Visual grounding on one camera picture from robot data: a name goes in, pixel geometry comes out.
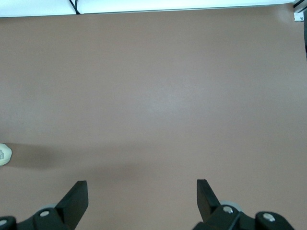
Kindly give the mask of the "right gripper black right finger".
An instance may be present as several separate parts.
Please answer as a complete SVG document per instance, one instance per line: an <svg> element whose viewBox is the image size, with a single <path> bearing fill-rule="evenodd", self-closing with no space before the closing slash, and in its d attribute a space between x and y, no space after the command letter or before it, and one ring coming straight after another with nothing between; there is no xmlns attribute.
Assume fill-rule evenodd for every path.
<svg viewBox="0 0 307 230"><path fill-rule="evenodd" d="M222 205L205 179L197 180L197 205L202 217L195 230L292 230L280 214L261 211L254 218L233 205Z"/></svg>

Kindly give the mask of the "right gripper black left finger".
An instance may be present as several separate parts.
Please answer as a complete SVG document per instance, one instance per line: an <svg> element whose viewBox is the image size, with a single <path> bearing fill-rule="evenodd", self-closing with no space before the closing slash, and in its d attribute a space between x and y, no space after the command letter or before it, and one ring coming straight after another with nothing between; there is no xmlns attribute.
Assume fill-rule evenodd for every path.
<svg viewBox="0 0 307 230"><path fill-rule="evenodd" d="M13 216L2 216L2 230L74 230L88 208L88 186L78 181L55 205L37 211L28 219L17 222Z"/></svg>

